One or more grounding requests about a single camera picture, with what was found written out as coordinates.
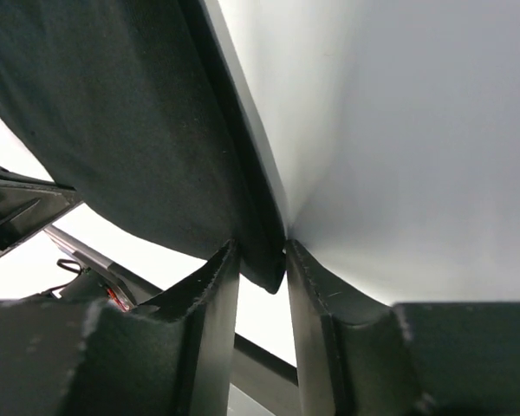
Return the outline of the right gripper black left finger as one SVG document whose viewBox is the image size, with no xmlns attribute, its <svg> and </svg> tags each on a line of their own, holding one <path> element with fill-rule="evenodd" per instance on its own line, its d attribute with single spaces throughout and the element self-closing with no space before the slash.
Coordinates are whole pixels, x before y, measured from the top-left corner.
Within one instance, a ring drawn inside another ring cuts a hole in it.
<svg viewBox="0 0 520 416">
<path fill-rule="evenodd" d="M 0 301 L 0 415 L 224 415 L 240 253 L 124 312 L 104 300 Z"/>
</svg>

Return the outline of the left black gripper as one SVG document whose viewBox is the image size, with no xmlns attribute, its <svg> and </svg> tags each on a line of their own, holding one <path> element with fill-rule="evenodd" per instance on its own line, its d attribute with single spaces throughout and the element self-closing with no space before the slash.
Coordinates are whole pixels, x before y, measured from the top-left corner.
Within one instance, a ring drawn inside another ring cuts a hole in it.
<svg viewBox="0 0 520 416">
<path fill-rule="evenodd" d="M 82 203 L 75 189 L 0 166 L 0 258 Z"/>
</svg>

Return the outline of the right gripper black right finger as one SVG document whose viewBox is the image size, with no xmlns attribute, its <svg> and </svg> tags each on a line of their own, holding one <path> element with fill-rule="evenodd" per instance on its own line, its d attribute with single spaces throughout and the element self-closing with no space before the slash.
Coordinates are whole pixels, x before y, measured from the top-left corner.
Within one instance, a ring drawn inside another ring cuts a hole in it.
<svg viewBox="0 0 520 416">
<path fill-rule="evenodd" d="M 375 301 L 286 247 L 306 415 L 520 415 L 520 302 Z"/>
</svg>

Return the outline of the black t shirt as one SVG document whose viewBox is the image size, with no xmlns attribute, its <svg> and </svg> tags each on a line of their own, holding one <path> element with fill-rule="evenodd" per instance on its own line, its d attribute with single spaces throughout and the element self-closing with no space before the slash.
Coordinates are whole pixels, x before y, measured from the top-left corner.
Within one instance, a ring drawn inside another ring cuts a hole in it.
<svg viewBox="0 0 520 416">
<path fill-rule="evenodd" d="M 203 1 L 0 1 L 0 118 L 122 230 L 198 258 L 237 241 L 276 293 L 283 224 Z"/>
</svg>

